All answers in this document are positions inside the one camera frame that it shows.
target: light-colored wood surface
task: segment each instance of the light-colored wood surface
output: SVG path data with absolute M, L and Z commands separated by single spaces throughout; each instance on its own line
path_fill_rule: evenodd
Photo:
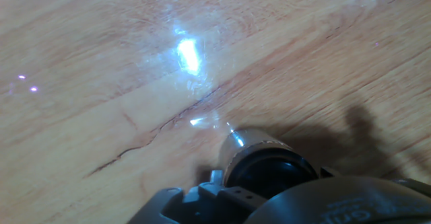
M 125 223 L 230 127 L 431 183 L 430 48 L 431 0 L 0 0 L 0 222 Z

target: light spot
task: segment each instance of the light spot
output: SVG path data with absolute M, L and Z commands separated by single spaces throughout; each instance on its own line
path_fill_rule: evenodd
M 195 43 L 194 40 L 183 40 L 177 48 L 181 59 L 181 69 L 194 76 L 199 73 L 199 57 L 196 53 Z
M 193 119 L 190 121 L 190 124 L 192 126 L 195 126 L 196 124 L 198 124 L 201 120 L 203 120 L 203 118 L 198 118 L 198 119 Z

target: wooden floor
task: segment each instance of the wooden floor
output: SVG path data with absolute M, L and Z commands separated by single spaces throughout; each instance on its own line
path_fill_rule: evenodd
M 264 128 L 431 184 L 431 0 L 0 0 L 0 222 L 125 223 Z

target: black plastic part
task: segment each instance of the black plastic part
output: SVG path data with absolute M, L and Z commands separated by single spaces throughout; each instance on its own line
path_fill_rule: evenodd
M 286 149 L 264 149 L 245 157 L 228 176 L 226 186 L 241 186 L 264 198 L 316 180 L 312 166 Z
M 177 207 L 183 201 L 184 192 L 180 188 L 169 188 L 157 192 L 150 201 L 144 205 L 128 224 L 178 224 L 178 222 L 164 216 L 166 209 Z
M 244 224 L 399 223 L 400 220 L 431 221 L 431 198 L 388 180 L 338 177 L 286 190 L 268 200 Z

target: scratch on floor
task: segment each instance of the scratch on floor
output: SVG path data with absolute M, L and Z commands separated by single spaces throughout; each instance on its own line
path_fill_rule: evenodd
M 156 139 L 156 137 L 159 135 L 159 133 L 160 133 L 160 132 L 162 132 L 162 130 L 163 130 L 163 128 L 164 128 L 165 126 L 167 126 L 167 125 L 168 125 L 169 123 L 171 123 L 171 122 L 176 122 L 176 119 L 177 119 L 177 118 L 182 117 L 182 116 L 183 116 L 183 114 L 184 114 L 185 112 L 188 112 L 189 110 L 191 110 L 191 109 L 195 108 L 197 105 L 199 105 L 199 104 L 201 104 L 202 102 L 204 102 L 208 97 L 210 97 L 210 96 L 211 96 L 211 95 L 213 95 L 215 92 L 217 92 L 219 89 L 221 89 L 223 85 L 221 85 L 221 86 L 217 87 L 215 90 L 211 91 L 211 92 L 210 92 L 209 94 L 207 94 L 204 98 L 200 99 L 198 102 L 194 103 L 192 106 L 189 106 L 188 108 L 186 108 L 185 110 L 183 110 L 183 111 L 182 111 L 182 112 L 180 112 L 179 114 L 177 114 L 177 115 L 175 115 L 174 117 L 172 117 L 171 119 L 167 120 L 167 121 L 166 121 L 165 123 L 163 123 L 161 126 L 159 126 L 159 127 L 155 128 L 155 129 L 151 130 L 151 131 L 150 131 L 150 133 L 154 133 L 154 132 L 156 132 L 156 133 L 155 133 L 154 137 L 152 137 L 152 138 L 151 138 L 147 143 L 145 143 L 144 145 L 142 145 L 142 146 L 138 146 L 138 147 L 132 147 L 132 148 L 129 148 L 129 149 L 126 149 L 126 150 L 122 151 L 122 152 L 121 152 L 120 154 L 118 154 L 114 159 L 112 159 L 112 160 L 110 160 L 110 161 L 108 161 L 108 162 L 106 162 L 106 163 L 104 163 L 104 164 L 100 165 L 100 166 L 99 166 L 99 167 L 97 167 L 95 170 L 93 170 L 93 171 L 91 171 L 89 174 L 85 175 L 83 178 L 88 178 L 88 177 L 92 176 L 93 174 L 96 174 L 96 173 L 98 173 L 98 172 L 100 172 L 100 171 L 104 170 L 106 167 L 111 166 L 112 164 L 114 164 L 115 162 L 117 162 L 118 160 L 120 160 L 120 159 L 121 159 L 121 157 L 122 157 L 124 154 L 126 154 L 127 152 L 129 152 L 129 151 L 137 150 L 137 149 L 141 149 L 141 148 L 143 148 L 143 147 L 147 147 L 148 145 L 152 144 L 152 143 L 154 142 L 154 140 Z M 136 126 L 136 124 L 132 121 L 132 119 L 130 118 L 130 116 L 129 116 L 129 115 L 127 115 L 125 112 L 123 112 L 123 116 L 127 119 L 127 122 L 129 122 L 130 124 L 132 124 L 132 125 L 135 127 L 135 129 L 137 130 L 137 126 Z

